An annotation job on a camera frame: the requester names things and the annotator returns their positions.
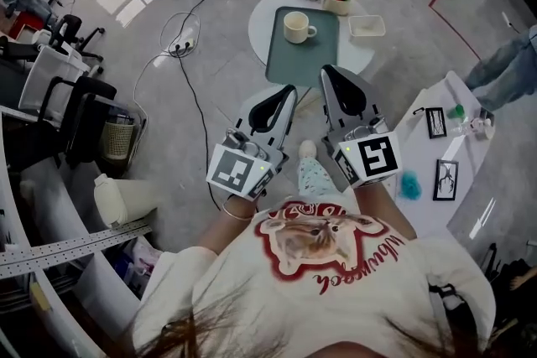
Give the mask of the white curved shelf unit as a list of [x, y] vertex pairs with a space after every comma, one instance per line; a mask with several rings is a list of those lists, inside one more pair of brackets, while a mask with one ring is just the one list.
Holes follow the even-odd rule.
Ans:
[[[23, 122], [36, 121], [31, 116], [0, 105], [0, 245], [1, 252], [25, 251], [33, 247], [17, 209], [9, 182], [3, 142], [3, 119], [12, 117]], [[44, 245], [89, 236], [60, 171], [53, 159], [46, 159], [25, 170], [23, 177], [34, 184], [36, 224]], [[128, 285], [117, 275], [103, 251], [71, 262], [84, 264], [81, 276], [72, 286], [76, 306], [67, 307], [48, 273], [52, 268], [37, 270], [14, 278], [29, 296], [44, 327], [57, 345], [75, 358], [111, 358], [121, 348], [121, 338], [135, 315], [139, 301]]]

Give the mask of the round white table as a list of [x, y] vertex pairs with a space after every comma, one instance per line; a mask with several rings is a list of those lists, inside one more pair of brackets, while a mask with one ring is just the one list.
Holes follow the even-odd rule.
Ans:
[[[248, 22], [248, 37], [252, 49], [263, 65], [269, 55], [274, 16], [280, 7], [312, 8], [322, 10], [323, 0], [261, 0], [254, 8]], [[339, 17], [337, 64], [353, 71], [363, 72], [374, 56], [374, 49], [359, 44], [350, 33], [348, 17]]]

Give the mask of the perforated metal rail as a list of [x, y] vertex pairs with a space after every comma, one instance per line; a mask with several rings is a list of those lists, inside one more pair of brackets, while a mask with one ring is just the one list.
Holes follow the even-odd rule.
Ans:
[[89, 236], [33, 246], [25, 251], [0, 252], [0, 279], [22, 276], [91, 256], [151, 231], [152, 228], [145, 221], [134, 221]]

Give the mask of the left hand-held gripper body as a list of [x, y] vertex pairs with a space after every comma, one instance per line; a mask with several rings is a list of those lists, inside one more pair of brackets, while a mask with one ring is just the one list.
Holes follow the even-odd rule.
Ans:
[[228, 128], [224, 141], [214, 148], [206, 182], [255, 201], [288, 159], [279, 148], [255, 142], [244, 133]]

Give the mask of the person's star print trousers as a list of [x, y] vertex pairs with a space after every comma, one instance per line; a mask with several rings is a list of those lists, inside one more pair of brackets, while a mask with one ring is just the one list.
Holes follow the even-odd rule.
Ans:
[[316, 158], [301, 158], [297, 174], [300, 195], [320, 196], [339, 193], [331, 176]]

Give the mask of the green rectangular tray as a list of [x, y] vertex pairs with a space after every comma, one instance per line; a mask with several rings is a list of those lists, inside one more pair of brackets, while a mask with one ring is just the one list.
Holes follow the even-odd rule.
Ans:
[[[291, 12], [304, 13], [317, 35], [302, 44], [291, 44], [284, 37], [284, 16]], [[276, 10], [271, 42], [266, 62], [266, 79], [274, 84], [320, 87], [323, 65], [337, 63], [339, 20], [331, 12], [283, 6]]]

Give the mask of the white power strip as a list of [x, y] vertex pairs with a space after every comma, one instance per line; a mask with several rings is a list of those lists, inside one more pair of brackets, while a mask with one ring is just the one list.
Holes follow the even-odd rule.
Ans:
[[186, 39], [183, 41], [174, 41], [170, 44], [168, 53], [175, 58], [184, 58], [196, 48], [196, 41]]

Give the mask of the white mesh chair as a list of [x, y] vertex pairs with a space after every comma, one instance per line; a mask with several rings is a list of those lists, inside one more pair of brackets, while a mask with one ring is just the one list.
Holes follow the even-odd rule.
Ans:
[[18, 108], [39, 110], [54, 77], [59, 76], [64, 80], [75, 82], [90, 71], [91, 67], [83, 62], [77, 51], [72, 50], [69, 54], [61, 54], [43, 45], [24, 84]]

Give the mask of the white rectangular dish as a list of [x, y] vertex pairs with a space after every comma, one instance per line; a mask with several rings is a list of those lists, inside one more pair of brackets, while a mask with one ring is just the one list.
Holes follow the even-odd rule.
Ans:
[[349, 32], [354, 38], [383, 37], [386, 33], [383, 18], [379, 15], [355, 15], [348, 18]]

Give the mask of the clear plastic bottle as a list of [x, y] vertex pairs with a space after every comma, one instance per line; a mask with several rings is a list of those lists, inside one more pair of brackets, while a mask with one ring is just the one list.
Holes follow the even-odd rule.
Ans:
[[449, 133], [454, 136], [476, 135], [487, 137], [487, 133], [491, 127], [492, 122], [490, 118], [475, 117], [472, 120], [467, 118], [464, 122], [452, 128]]

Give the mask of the black picture frame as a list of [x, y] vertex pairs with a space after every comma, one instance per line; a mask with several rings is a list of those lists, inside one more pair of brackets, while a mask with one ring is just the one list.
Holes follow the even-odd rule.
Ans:
[[457, 161], [438, 159], [435, 171], [434, 201], [454, 201], [458, 178]]
[[428, 107], [425, 109], [429, 139], [446, 137], [446, 124], [444, 112], [441, 107]]

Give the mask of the black office chair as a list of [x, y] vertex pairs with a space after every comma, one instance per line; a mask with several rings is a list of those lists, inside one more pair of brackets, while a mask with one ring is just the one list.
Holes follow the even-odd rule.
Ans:
[[86, 51], [86, 46], [97, 34], [103, 35], [105, 29], [97, 27], [83, 38], [78, 36], [81, 24], [79, 17], [72, 14], [64, 15], [52, 29], [49, 47], [63, 55], [66, 64], [77, 72], [83, 75], [102, 75], [104, 58]]

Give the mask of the cream ceramic mug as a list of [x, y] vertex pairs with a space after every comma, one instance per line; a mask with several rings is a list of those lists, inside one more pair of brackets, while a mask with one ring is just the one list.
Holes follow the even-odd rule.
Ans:
[[284, 37], [291, 44], [303, 44], [317, 35], [317, 28], [310, 25], [305, 13], [292, 11], [284, 16]]

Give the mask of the blue fluffy ball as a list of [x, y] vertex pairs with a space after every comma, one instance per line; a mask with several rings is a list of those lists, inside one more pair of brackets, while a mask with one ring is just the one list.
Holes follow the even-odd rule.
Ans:
[[405, 170], [401, 174], [399, 195], [408, 200], [418, 200], [421, 197], [422, 188], [414, 171]]

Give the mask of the cream padded cushion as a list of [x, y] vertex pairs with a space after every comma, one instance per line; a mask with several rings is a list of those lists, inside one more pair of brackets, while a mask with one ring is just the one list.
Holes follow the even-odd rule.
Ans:
[[137, 221], [160, 204], [158, 190], [147, 180], [113, 179], [101, 174], [94, 185], [96, 207], [108, 227]]

